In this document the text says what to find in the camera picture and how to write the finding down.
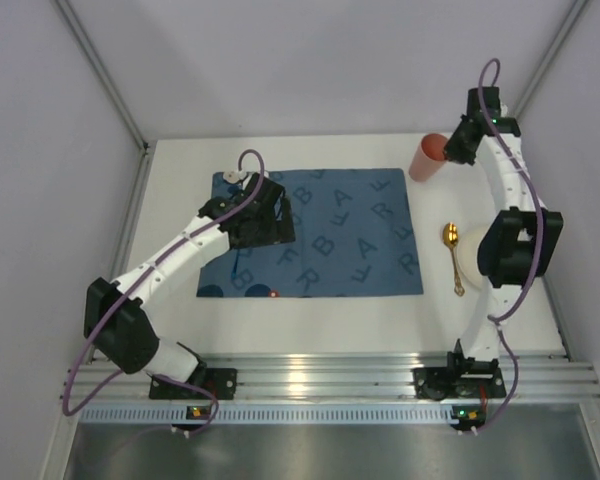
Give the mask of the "pink plastic cup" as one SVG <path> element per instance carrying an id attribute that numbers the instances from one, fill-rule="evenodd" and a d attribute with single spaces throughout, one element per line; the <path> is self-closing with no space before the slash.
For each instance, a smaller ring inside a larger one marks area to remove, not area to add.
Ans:
<path id="1" fill-rule="evenodd" d="M 415 182 L 426 182 L 447 164 L 444 148 L 448 138 L 442 134 L 425 135 L 414 153 L 408 169 L 409 177 Z"/>

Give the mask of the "blue letter placemat cloth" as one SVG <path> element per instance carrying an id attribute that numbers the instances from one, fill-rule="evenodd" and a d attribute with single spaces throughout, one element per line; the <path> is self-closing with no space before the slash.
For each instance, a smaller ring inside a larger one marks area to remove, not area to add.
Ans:
<path id="1" fill-rule="evenodd" d="M 200 272 L 200 298 L 385 297 L 423 292 L 405 174 L 398 168 L 271 171 L 296 239 L 236 251 Z"/>

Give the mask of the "cream round plate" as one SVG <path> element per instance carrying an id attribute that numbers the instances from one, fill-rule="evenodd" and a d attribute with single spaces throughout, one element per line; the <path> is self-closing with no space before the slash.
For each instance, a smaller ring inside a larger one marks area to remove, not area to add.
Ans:
<path id="1" fill-rule="evenodd" d="M 478 267 L 478 251 L 488 229 L 488 225 L 482 225 L 461 234 L 456 248 L 459 271 L 476 291 L 481 290 L 484 283 Z"/>

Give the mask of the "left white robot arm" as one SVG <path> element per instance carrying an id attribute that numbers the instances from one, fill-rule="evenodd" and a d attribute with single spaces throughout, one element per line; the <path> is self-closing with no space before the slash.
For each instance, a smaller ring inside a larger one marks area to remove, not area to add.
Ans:
<path id="1" fill-rule="evenodd" d="M 122 372 L 190 380 L 203 361 L 191 349 L 158 336 L 157 306 L 204 266 L 231 250 L 295 239 L 285 188 L 258 173 L 230 197 L 208 200 L 174 239 L 148 260 L 88 288 L 84 335 Z"/>

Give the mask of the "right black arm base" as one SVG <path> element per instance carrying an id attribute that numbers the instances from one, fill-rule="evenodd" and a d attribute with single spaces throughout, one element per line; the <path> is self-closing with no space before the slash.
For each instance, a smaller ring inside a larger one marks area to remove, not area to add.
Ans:
<path id="1" fill-rule="evenodd" d="M 445 367 L 413 370 L 416 398 L 422 400 L 504 399 L 507 395 L 501 370 L 470 370 L 451 373 Z"/>

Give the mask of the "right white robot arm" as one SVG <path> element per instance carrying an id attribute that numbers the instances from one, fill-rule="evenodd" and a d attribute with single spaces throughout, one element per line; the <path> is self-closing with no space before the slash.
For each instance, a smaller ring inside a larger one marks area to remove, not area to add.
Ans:
<path id="1" fill-rule="evenodd" d="M 481 292 L 458 339 L 466 356 L 490 363 L 500 356 L 500 337 L 544 276 L 564 226 L 546 208 L 523 160 L 518 122 L 504 112 L 499 89 L 468 91 L 466 113 L 444 148 L 453 163 L 479 166 L 486 175 L 496 216 L 475 248 Z"/>

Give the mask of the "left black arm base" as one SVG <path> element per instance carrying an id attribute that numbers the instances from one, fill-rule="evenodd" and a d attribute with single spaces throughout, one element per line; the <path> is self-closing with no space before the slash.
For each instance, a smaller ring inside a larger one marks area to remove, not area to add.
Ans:
<path id="1" fill-rule="evenodd" d="M 185 382 L 176 383 L 161 376 L 151 378 L 149 398 L 152 400 L 207 399 L 204 391 L 218 400 L 233 400 L 238 371 L 234 368 L 207 367 Z"/>

